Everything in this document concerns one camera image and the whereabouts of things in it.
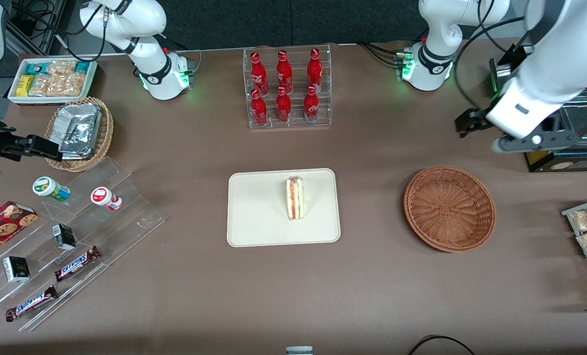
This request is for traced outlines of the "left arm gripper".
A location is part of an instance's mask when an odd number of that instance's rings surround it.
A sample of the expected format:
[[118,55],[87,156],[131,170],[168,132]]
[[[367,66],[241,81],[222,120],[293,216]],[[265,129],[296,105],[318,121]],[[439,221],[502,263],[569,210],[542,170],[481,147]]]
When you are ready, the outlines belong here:
[[490,111],[467,109],[454,120],[454,126],[461,139],[494,126],[515,139],[523,139],[561,106],[530,98],[518,79],[509,79]]

